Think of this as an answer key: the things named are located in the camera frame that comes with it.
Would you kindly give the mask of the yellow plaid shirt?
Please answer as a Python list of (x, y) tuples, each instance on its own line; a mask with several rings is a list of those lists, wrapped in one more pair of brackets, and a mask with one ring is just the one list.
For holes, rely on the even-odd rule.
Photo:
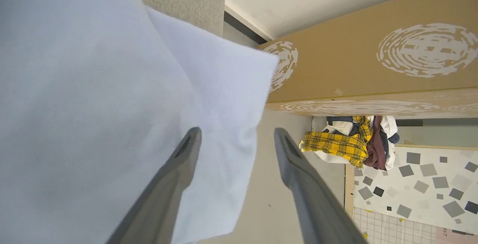
[(367, 143), (372, 137), (372, 125), (365, 116), (353, 116), (358, 121), (359, 133), (353, 136), (337, 135), (323, 131), (309, 131), (300, 141), (301, 151), (322, 154), (326, 160), (341, 157), (357, 169), (363, 168), (367, 159)]

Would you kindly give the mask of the cardboard box with white swirls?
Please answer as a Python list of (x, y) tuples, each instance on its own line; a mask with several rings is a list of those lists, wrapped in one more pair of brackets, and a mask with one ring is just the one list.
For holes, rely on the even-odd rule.
[(478, 117), (478, 0), (391, 0), (260, 46), (267, 107), (309, 116)]

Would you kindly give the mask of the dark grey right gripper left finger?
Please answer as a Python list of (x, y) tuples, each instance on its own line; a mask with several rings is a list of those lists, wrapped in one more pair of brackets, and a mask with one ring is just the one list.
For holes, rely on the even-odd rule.
[(193, 180), (201, 142), (199, 127), (188, 130), (106, 244), (171, 244), (181, 197)]

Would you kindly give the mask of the light blue garment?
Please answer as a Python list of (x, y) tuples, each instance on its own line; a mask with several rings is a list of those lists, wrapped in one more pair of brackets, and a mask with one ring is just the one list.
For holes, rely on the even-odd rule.
[(0, 0), (0, 244), (106, 244), (192, 127), (171, 244), (233, 232), (277, 64), (141, 0)]

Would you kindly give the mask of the navy garment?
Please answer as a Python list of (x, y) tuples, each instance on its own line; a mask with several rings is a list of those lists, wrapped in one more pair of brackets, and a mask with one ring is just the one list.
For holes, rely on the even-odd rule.
[[(359, 133), (359, 122), (354, 121), (353, 116), (336, 116), (326, 118), (327, 125), (322, 130), (337, 135), (353, 136)], [(396, 120), (391, 115), (382, 116), (380, 123), (381, 132), (386, 134), (389, 142), (396, 144), (400, 140)]]

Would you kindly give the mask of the light wooden frame strip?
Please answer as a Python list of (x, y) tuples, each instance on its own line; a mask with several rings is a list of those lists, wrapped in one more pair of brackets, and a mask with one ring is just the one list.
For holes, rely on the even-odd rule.
[(353, 219), (354, 215), (354, 167), (351, 164), (345, 165), (345, 188), (344, 188), (344, 209), (345, 212)]

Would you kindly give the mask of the pile of mixed clothes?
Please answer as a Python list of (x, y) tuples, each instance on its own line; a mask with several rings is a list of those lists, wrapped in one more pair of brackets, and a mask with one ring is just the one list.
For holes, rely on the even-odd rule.
[(300, 149), (328, 163), (389, 171), (395, 164), (399, 140), (396, 119), (391, 115), (341, 116), (327, 118), (321, 131), (306, 132)]

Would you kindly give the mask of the white grid mat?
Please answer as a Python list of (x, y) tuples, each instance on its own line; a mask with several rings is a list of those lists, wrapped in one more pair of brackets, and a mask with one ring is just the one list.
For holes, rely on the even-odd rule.
[(352, 220), (368, 244), (437, 244), (437, 228), (428, 224), (360, 208)]

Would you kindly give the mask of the white mat with grey squares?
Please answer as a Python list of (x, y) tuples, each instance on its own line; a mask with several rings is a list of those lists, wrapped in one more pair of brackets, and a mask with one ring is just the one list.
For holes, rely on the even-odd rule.
[(478, 149), (399, 146), (391, 169), (354, 178), (354, 207), (478, 234)]

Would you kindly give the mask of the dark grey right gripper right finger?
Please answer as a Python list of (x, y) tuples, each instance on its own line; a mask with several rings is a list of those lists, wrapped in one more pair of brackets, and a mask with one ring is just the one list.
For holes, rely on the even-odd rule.
[(353, 220), (290, 134), (274, 130), (280, 177), (292, 192), (304, 244), (367, 244)]

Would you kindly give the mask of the maroon garment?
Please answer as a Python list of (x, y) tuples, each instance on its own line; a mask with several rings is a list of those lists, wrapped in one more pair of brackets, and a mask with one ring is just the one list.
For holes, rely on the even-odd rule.
[(372, 124), (372, 137), (367, 143), (368, 157), (364, 161), (364, 165), (374, 169), (386, 171), (385, 147), (381, 140), (381, 123), (382, 116), (375, 116)]

